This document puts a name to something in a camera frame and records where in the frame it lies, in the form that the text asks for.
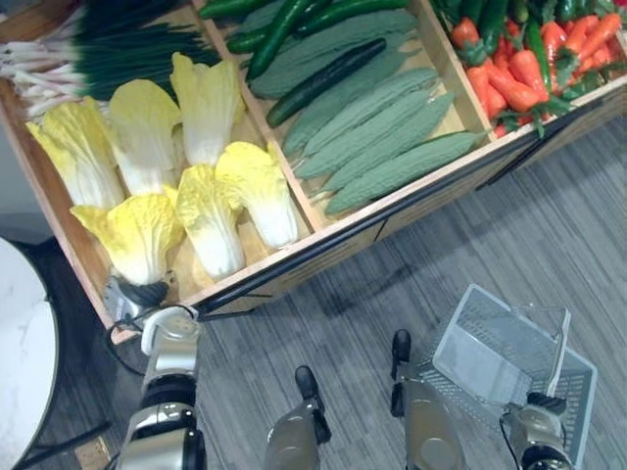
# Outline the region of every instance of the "black metal frame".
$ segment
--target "black metal frame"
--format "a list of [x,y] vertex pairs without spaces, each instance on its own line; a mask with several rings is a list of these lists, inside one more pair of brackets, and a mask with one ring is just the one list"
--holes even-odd
[[532,133],[528,133],[520,137],[519,139],[513,140],[509,144],[504,145],[503,147],[497,149],[492,154],[485,156],[483,159],[480,159],[479,161],[474,162],[473,164],[469,164],[468,166],[461,168],[459,171],[448,175],[447,177],[437,181],[436,183],[430,186],[427,186],[421,191],[417,191],[413,194],[410,194],[406,198],[395,203],[393,206],[385,208],[379,212],[373,213],[372,215],[359,220],[353,225],[346,227],[339,232],[333,233],[332,235],[329,235],[328,237],[312,244],[311,246],[301,250],[300,252],[292,255],[291,257],[286,258],[282,262],[269,266],[266,269],[262,269],[259,272],[256,272],[255,274],[252,274],[251,276],[247,277],[246,279],[243,279],[242,281],[232,286],[229,286],[212,296],[207,297],[206,299],[194,305],[194,307],[197,308],[201,313],[200,320],[209,321],[209,320],[225,318],[228,316],[240,315],[240,314],[245,313],[245,312],[235,312],[235,313],[223,313],[223,314],[215,315],[215,316],[211,315],[211,312],[213,310],[220,308],[221,306],[225,306],[226,304],[240,297],[246,297],[249,292],[263,286],[268,281],[271,281],[272,279],[282,274],[285,274],[291,271],[292,269],[295,269],[296,267],[309,261],[310,259],[314,259],[318,257],[319,255],[324,254],[325,252],[337,247],[338,245],[351,239],[358,233],[375,225],[376,223],[379,223],[379,222],[385,223],[385,221],[387,221],[387,219],[390,216],[394,215],[395,213],[400,212],[404,209],[407,209],[415,205],[416,203],[425,200],[426,198],[430,197],[434,193],[442,189],[445,189],[451,186],[452,184],[456,183],[457,181],[465,178],[467,175],[477,170],[480,170],[486,167],[487,165],[491,165],[497,162],[498,160],[504,158],[507,155],[511,155],[511,153],[515,152],[516,150],[522,147],[530,145],[530,147],[526,149],[525,151],[521,152],[521,154],[516,159],[514,159],[513,162],[508,164],[505,168],[503,168],[501,171],[495,174],[492,178],[490,178],[490,180],[487,183],[485,183],[484,185],[481,185],[480,187],[483,187],[487,184],[495,183],[500,178],[510,173],[511,171],[514,171],[516,168],[518,168],[519,166],[524,164],[526,161],[528,161],[531,157],[533,157],[533,155],[538,150],[540,150],[544,145],[546,145],[553,138],[559,135],[560,132],[564,130],[568,125],[570,125],[574,120],[584,115],[585,113],[588,113],[591,110],[599,107],[602,103],[603,103],[603,97],[599,97],[598,99],[573,110],[567,115],[563,117],[559,117],[549,122],[548,124],[545,124],[545,137],[543,139],[539,139],[537,137],[537,134],[535,132],[532,132]]

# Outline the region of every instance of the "black cable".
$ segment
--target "black cable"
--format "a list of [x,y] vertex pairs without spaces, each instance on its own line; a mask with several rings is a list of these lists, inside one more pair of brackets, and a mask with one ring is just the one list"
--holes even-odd
[[503,416],[501,416],[501,418],[499,418],[499,426],[501,426],[501,433],[503,433],[503,439],[505,439],[505,441],[506,441],[507,448],[509,449],[509,453],[511,454],[511,458],[513,458],[513,463],[516,466],[516,468],[518,468],[518,459],[516,458],[516,454],[513,452],[513,448],[511,448],[511,444],[509,443],[509,439],[507,438],[506,428],[505,428],[505,420],[503,419],[503,418],[505,418],[508,415],[509,415],[509,413],[506,413]]

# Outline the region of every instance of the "cucumber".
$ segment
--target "cucumber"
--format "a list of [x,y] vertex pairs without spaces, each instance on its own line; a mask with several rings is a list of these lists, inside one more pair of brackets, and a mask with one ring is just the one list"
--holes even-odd
[[299,17],[313,2],[314,0],[286,0],[270,26],[267,27],[264,41],[259,45],[251,59],[251,64],[246,74],[247,80],[257,78],[267,70],[281,44],[283,44],[287,35],[296,25]]
[[312,179],[341,168],[403,125],[403,122],[426,103],[429,94],[430,91],[417,90],[398,97],[370,119],[328,142],[296,168],[294,174],[299,178]]
[[464,155],[480,134],[455,132],[429,140],[395,159],[380,164],[340,190],[325,209],[327,214],[369,203]]
[[408,55],[386,48],[361,70],[325,91],[296,118],[283,141],[283,152],[291,155],[307,142],[327,122],[356,98],[372,90],[378,83],[397,71]]
[[414,26],[415,17],[405,11],[346,20],[281,50],[265,73],[250,83],[251,90],[259,97],[278,99],[353,47],[377,37],[385,38],[389,50],[400,47]]
[[320,191],[340,190],[367,171],[419,145],[440,125],[454,98],[453,93],[447,93],[428,102],[398,128],[338,169]]
[[267,123],[270,127],[280,125],[321,93],[362,68],[374,56],[383,52],[385,46],[385,39],[379,38],[363,46],[354,47],[342,54],[328,66],[296,85],[289,93],[276,102],[267,114]]

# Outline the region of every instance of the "gray plastic basket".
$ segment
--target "gray plastic basket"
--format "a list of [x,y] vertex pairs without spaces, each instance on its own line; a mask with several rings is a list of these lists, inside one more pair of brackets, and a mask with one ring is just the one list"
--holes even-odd
[[[443,325],[418,373],[473,418],[498,429],[508,402],[526,403],[551,377],[556,340],[474,284]],[[555,395],[567,399],[566,451],[581,468],[597,386],[597,367],[566,348]]]

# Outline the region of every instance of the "black trim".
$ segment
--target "black trim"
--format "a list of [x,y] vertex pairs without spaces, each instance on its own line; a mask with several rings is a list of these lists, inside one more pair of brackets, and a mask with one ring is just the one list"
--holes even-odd
[[379,229],[376,231],[376,235],[374,236],[374,240],[372,240],[372,243],[375,243],[379,240],[379,236],[381,236],[381,232],[383,231],[385,226],[388,224],[388,220],[389,218],[386,218],[385,220],[383,220],[383,223],[381,224]]
[[[549,122],[545,125],[546,132],[549,134],[557,132],[558,129],[567,126],[584,113],[587,113],[593,107],[599,106],[599,102],[601,101],[601,99],[602,97],[599,97],[597,100],[583,107],[580,107],[563,117]],[[474,162],[473,164],[469,164],[461,168],[456,173],[450,174],[447,177],[433,183],[431,186],[424,188],[422,191],[410,194],[404,199],[398,201],[396,204],[384,208],[379,212],[373,213],[370,217],[361,219],[355,222],[353,225],[346,227],[343,230],[336,232],[332,235],[329,235],[325,239],[319,240],[318,242],[307,247],[306,249],[295,253],[289,258],[286,258],[283,262],[260,270],[259,272],[245,279],[242,279],[240,282],[224,288],[214,295],[207,297],[206,299],[194,305],[194,307],[197,308],[200,312],[199,319],[201,321],[207,321],[210,317],[211,311],[220,308],[221,306],[225,306],[230,302],[233,302],[235,299],[238,299],[246,295],[250,291],[253,291],[263,286],[266,282],[282,274],[285,274],[292,269],[300,266],[301,264],[309,261],[310,259],[314,259],[319,255],[335,248],[336,246],[344,243],[346,240],[354,237],[365,229],[389,218],[391,215],[394,215],[397,212],[400,212],[406,208],[415,205],[416,203],[428,198],[434,193],[451,186],[455,182],[465,178],[467,175],[481,168],[484,168],[487,165],[491,165],[494,162],[497,162],[499,159],[510,155],[512,152],[515,152],[522,147],[532,144],[536,139],[537,134],[535,132],[530,132],[526,135],[523,135],[520,138],[509,142],[507,145],[504,145],[503,147],[495,150],[492,154],[485,156],[479,161]],[[224,315],[220,314],[217,315],[217,317],[224,317]]]

